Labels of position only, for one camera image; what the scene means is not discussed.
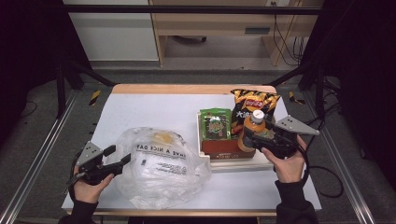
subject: white cabinet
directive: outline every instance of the white cabinet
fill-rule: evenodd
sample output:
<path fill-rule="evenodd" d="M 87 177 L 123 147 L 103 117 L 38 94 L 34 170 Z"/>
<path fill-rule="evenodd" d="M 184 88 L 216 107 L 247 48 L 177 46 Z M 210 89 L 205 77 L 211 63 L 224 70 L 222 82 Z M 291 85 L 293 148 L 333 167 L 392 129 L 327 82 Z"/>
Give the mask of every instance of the white cabinet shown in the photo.
<path fill-rule="evenodd" d="M 146 0 L 64 0 L 66 5 L 147 5 Z M 149 13 L 69 13 L 90 61 L 158 61 Z"/>

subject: black cable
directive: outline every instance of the black cable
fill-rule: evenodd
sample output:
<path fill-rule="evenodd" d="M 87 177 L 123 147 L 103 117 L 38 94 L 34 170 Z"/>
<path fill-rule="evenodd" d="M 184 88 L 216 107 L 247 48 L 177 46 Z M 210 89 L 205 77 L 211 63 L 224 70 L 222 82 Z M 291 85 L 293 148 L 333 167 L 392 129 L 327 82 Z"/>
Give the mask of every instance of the black cable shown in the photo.
<path fill-rule="evenodd" d="M 338 183 L 340 184 L 340 191 L 337 194 L 335 194 L 335 195 L 326 194 L 326 193 L 323 193 L 320 190 L 318 190 L 318 193 L 320 195 L 328 197 L 328 198 L 339 198 L 339 197 L 341 197 L 341 195 L 343 195 L 343 193 L 344 193 L 344 184 L 341 181 L 341 178 L 335 172 L 333 172 L 330 169 L 328 169 L 326 167 L 323 167 L 323 166 L 311 166 L 310 168 L 311 169 L 321 169 L 321 170 L 329 172 L 330 174 L 334 175 L 334 177 L 337 179 Z"/>
<path fill-rule="evenodd" d="M 279 50 L 280 56 L 282 57 L 282 59 L 283 59 L 283 61 L 285 62 L 285 64 L 290 65 L 290 66 L 298 65 L 298 64 L 291 64 L 291 63 L 288 63 L 288 62 L 286 61 L 285 56 L 283 55 L 282 51 L 280 50 L 279 46 L 277 45 L 276 39 L 275 39 L 275 30 L 278 29 L 278 28 L 277 28 L 276 15 L 274 15 L 274 20 L 275 20 L 275 21 L 274 21 L 273 39 L 274 39 L 274 43 L 275 43 L 275 46 L 276 46 L 277 50 Z"/>
<path fill-rule="evenodd" d="M 73 177 L 73 175 L 74 175 L 74 168 L 75 168 L 76 163 L 77 163 L 77 160 L 78 160 L 79 156 L 81 156 L 81 153 L 82 153 L 83 150 L 84 150 L 84 148 L 83 148 L 82 150 L 78 151 L 78 152 L 76 153 L 76 155 L 75 155 L 75 158 L 74 158 L 73 161 L 72 161 L 72 167 L 71 167 L 71 169 L 70 169 L 70 179 L 71 179 L 71 178 Z"/>
<path fill-rule="evenodd" d="M 306 154 L 306 151 L 303 149 L 303 147 L 298 145 L 296 148 L 301 153 L 301 155 L 303 156 L 303 158 L 305 160 L 305 170 L 304 170 L 304 175 L 302 178 L 303 185 L 305 185 L 305 183 L 309 177 L 309 169 L 311 168 L 311 166 L 309 165 L 308 155 Z"/>
<path fill-rule="evenodd" d="M 32 115 L 32 114 L 37 110 L 37 104 L 36 104 L 35 102 L 33 102 L 33 101 L 26 101 L 26 104 L 28 104 L 28 103 L 34 104 L 34 105 L 35 105 L 35 108 L 33 108 L 33 110 L 30 111 L 29 113 L 27 113 L 27 114 L 21 116 L 20 119 L 26 118 L 26 117 L 28 117 L 29 115 Z"/>

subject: wire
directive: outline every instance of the wire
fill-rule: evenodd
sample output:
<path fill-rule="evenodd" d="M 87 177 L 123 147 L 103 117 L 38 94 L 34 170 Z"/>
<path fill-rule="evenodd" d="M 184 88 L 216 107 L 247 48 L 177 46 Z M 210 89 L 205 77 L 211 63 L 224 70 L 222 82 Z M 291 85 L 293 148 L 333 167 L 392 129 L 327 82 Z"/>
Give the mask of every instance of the wire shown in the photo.
<path fill-rule="evenodd" d="M 276 15 L 274 16 L 274 19 L 275 19 L 274 29 L 277 30 L 278 28 L 277 28 Z M 279 32 L 279 34 L 280 34 L 280 36 L 282 37 L 282 40 L 284 41 L 284 45 L 286 46 L 286 49 L 289 51 L 289 49 L 288 49 L 288 47 L 287 47 L 287 45 L 286 45 L 286 42 L 285 42 L 285 40 L 283 39 L 282 34 L 281 34 L 280 32 Z M 277 43 L 276 43 L 275 31 L 273 32 L 273 39 L 274 39 L 275 46 L 276 46 L 277 50 L 279 50 L 280 56 L 282 57 L 282 59 L 283 59 L 283 61 L 285 62 L 285 64 L 290 65 L 290 66 L 298 65 L 298 64 L 291 64 L 291 63 L 288 63 L 288 62 L 286 61 L 285 56 L 283 55 L 282 51 L 280 50 L 279 46 L 278 46 Z"/>
<path fill-rule="evenodd" d="M 272 3 L 271 3 L 271 6 L 272 6 L 272 7 L 276 7 L 276 2 L 272 2 Z M 282 51 L 281 51 L 280 48 L 279 48 L 279 45 L 276 43 L 276 37 L 275 37 L 275 32 L 276 32 L 276 31 L 279 33 L 279 36 L 280 36 L 280 38 L 282 39 L 282 42 L 283 42 L 283 44 L 284 44 L 286 50 L 288 51 L 289 56 L 290 56 L 295 62 L 297 62 L 297 64 L 291 64 L 291 63 L 288 63 L 288 62 L 286 61 L 285 56 L 283 55 Z M 286 43 L 286 39 L 285 39 L 285 38 L 283 37 L 283 35 L 280 33 L 279 27 L 277 26 L 277 16 L 276 16 L 276 14 L 274 15 L 274 32 L 273 32 L 273 39 L 274 39 L 275 46 L 276 46 L 276 48 L 279 50 L 280 56 L 282 57 L 282 59 L 283 59 L 283 61 L 285 62 L 285 64 L 287 64 L 287 65 L 293 65 L 293 66 L 295 66 L 295 65 L 300 65 L 300 60 L 301 60 L 302 57 L 303 57 L 304 38 L 302 37 L 302 40 L 301 40 L 301 43 L 300 43 L 300 51 L 299 51 L 299 54 L 298 54 L 298 55 L 294 53 L 294 51 L 295 51 L 294 48 L 295 48 L 295 43 L 296 43 L 297 37 L 294 38 L 293 54 L 291 54 L 291 53 L 290 53 L 290 50 L 289 50 L 289 48 L 288 48 L 288 45 L 287 45 L 287 43 Z"/>
<path fill-rule="evenodd" d="M 26 117 L 32 115 L 32 114 L 37 110 L 37 104 L 36 104 L 35 102 L 33 102 L 33 101 L 26 101 L 26 104 L 28 104 L 28 103 L 34 104 L 34 105 L 35 105 L 35 108 L 33 108 L 33 110 L 30 111 L 29 113 L 27 113 L 27 114 L 21 116 L 21 119 L 22 119 L 22 118 L 26 118 Z"/>
<path fill-rule="evenodd" d="M 320 190 L 318 190 L 318 193 L 320 195 L 328 197 L 328 198 L 339 198 L 339 197 L 341 197 L 341 195 L 343 195 L 343 193 L 344 193 L 344 184 L 341 181 L 341 178 L 335 172 L 333 172 L 330 169 L 328 169 L 326 167 L 323 167 L 323 166 L 311 166 L 310 168 L 311 169 L 320 169 L 320 170 L 324 170 L 324 171 L 329 172 L 330 174 L 335 176 L 335 178 L 337 179 L 338 183 L 340 184 L 340 191 L 337 194 L 335 194 L 335 195 L 326 194 L 326 193 L 323 193 Z"/>

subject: table surface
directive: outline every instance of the table surface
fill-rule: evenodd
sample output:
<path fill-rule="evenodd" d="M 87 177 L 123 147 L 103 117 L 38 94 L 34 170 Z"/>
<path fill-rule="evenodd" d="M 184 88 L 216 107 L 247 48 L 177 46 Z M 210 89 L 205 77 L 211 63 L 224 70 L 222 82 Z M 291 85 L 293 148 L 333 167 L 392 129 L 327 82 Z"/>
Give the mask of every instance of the table surface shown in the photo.
<path fill-rule="evenodd" d="M 245 89 L 276 92 L 270 86 L 252 85 L 155 85 L 120 84 L 108 97 L 92 142 L 100 148 L 113 145 L 126 130 L 154 127 L 179 133 L 190 145 L 198 147 L 196 112 L 201 108 L 233 108 L 231 90 Z M 275 119 L 287 116 L 283 100 L 276 107 Z M 195 197 L 181 205 L 162 210 L 136 209 L 118 191 L 116 181 L 104 190 L 96 215 L 111 216 L 275 216 L 280 198 L 272 166 L 260 170 L 213 173 Z M 305 197 L 321 209 L 318 195 L 309 178 Z M 62 206 L 70 212 L 73 203 L 67 196 Z"/>

